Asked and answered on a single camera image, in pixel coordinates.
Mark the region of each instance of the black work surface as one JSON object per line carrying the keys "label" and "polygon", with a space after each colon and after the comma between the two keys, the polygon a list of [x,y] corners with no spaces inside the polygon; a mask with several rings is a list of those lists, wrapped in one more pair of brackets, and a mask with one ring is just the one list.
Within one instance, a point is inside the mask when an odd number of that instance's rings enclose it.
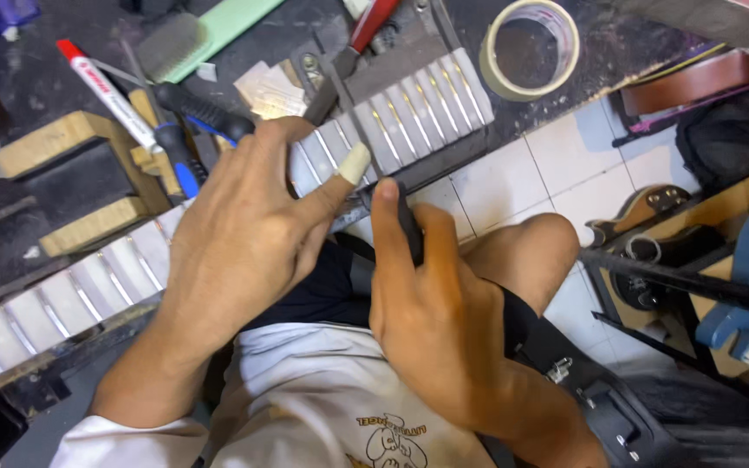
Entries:
{"label": "black work surface", "polygon": [[[487,27],[509,1],[444,2],[463,47],[478,68],[478,52]],[[57,51],[57,39],[70,38],[90,57],[128,69],[117,39],[127,37],[134,44],[159,25],[158,21],[148,22],[121,10],[115,0],[39,3],[42,16],[20,28],[19,40],[0,38],[0,99],[11,121],[2,135],[3,144],[68,112],[85,110],[111,116]],[[188,6],[191,13],[200,15],[216,3],[189,0]],[[619,88],[702,41],[659,23],[615,13],[593,0],[558,3],[574,17],[581,34],[583,46],[577,68],[565,85],[538,101],[509,102],[488,91],[496,121],[487,132],[487,151]],[[217,83],[191,76],[182,84],[225,109],[246,114],[232,83],[259,60],[273,65],[287,59],[316,28],[340,14],[345,14],[340,0],[287,0],[212,59],[217,65]],[[128,83],[115,82],[120,88],[130,89]],[[457,162],[427,165],[425,170],[435,174],[424,178],[429,182],[483,153],[464,155]],[[3,185],[7,183],[0,181],[0,209],[13,202],[3,196]],[[408,188],[412,192],[420,186]]]}

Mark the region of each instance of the masking tape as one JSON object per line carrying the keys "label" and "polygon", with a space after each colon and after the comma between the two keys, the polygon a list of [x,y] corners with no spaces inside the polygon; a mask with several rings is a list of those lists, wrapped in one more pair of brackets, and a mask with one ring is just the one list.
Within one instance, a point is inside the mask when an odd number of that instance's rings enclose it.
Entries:
{"label": "masking tape", "polygon": [[[557,69],[551,81],[541,88],[522,88],[509,80],[496,61],[498,29],[515,19],[541,23],[557,39]],[[580,37],[577,24],[561,6],[549,0],[519,0],[510,4],[490,24],[479,54],[484,81],[490,89],[509,101],[534,101],[563,85],[577,67]]]}

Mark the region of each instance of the screwdriver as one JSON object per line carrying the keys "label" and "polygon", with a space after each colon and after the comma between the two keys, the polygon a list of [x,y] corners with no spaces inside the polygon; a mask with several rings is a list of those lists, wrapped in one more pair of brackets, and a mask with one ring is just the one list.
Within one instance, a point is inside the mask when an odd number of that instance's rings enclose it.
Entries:
{"label": "screwdriver", "polygon": [[155,100],[155,93],[152,91],[143,72],[143,67],[140,66],[140,61],[137,59],[129,43],[125,39],[121,40],[120,43],[129,57],[132,71],[135,72],[137,79],[140,80],[140,85],[147,93],[147,99],[152,107],[152,112],[155,114],[155,142],[169,157],[172,168],[175,171],[175,177],[178,179],[178,183],[181,185],[186,197],[193,198],[198,195],[198,191],[201,189],[204,181],[206,181],[207,171],[195,157],[193,150],[187,145],[184,129],[177,123],[166,121],[163,109],[158,105],[158,101]]}

